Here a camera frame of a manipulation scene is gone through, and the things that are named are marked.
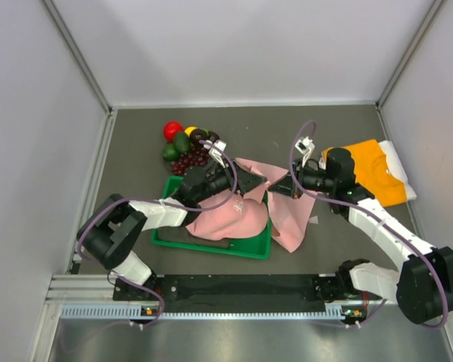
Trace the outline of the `pink plastic bag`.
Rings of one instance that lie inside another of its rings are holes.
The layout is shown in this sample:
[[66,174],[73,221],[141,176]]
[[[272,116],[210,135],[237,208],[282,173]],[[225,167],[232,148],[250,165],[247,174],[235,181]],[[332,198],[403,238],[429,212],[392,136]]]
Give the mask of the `pink plastic bag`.
[[236,162],[244,170],[267,178],[264,184],[246,193],[244,198],[262,201],[264,192],[267,193],[272,238],[289,253],[293,253],[304,240],[316,200],[307,195],[293,199],[267,190],[273,183],[288,176],[288,170],[285,168],[245,158],[236,158]]

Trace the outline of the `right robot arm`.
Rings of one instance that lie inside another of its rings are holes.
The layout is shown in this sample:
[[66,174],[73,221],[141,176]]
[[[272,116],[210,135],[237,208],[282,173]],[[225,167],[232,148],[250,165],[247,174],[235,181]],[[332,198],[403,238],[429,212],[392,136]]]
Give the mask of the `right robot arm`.
[[366,291],[395,302],[414,324],[443,327],[453,311],[453,249],[437,248],[410,232],[356,181],[354,167],[348,150],[333,148],[324,168],[311,167],[307,158],[292,161],[269,190],[329,203],[332,213],[369,236],[395,265],[389,270],[361,259],[345,262],[337,280],[342,296],[352,299]]

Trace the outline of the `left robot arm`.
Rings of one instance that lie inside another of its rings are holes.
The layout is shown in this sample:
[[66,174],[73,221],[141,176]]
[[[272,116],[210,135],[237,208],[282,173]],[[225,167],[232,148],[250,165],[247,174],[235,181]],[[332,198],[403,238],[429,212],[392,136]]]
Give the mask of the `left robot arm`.
[[132,250],[140,234],[161,227],[184,227],[205,211],[200,203],[221,192],[245,195],[267,182],[237,162],[222,167],[215,162],[186,171],[180,185],[166,199],[130,201],[120,194],[107,198],[78,230],[78,251],[86,250],[104,269],[130,282],[140,299],[156,290],[155,274]]

